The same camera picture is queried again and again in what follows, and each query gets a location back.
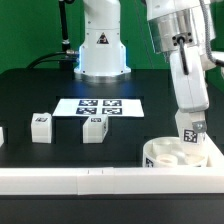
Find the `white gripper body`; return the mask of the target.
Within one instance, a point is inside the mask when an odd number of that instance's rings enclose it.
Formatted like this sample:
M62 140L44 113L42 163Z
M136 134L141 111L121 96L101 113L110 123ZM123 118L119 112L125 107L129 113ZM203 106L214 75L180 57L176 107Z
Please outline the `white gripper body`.
M183 47L170 55L170 68L177 105L182 113L204 111L209 107L199 49Z

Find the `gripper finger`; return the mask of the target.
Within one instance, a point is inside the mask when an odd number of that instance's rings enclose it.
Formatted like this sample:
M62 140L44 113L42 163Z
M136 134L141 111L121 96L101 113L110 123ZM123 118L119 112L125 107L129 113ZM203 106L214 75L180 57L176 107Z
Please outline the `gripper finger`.
M195 133L205 133L207 131L207 124L205 120L193 122L192 127Z

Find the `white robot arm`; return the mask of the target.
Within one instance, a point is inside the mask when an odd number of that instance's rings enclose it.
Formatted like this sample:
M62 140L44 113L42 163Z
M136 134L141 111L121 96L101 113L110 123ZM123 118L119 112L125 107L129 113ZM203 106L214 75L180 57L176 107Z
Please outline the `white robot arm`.
M178 112L191 118L193 130L207 129L209 107L205 72L224 67L224 53L211 50L215 38L210 5L213 0L141 0L157 54L170 64ZM109 82L130 72L126 47L120 41L119 0L82 0L85 38L79 47L75 76Z

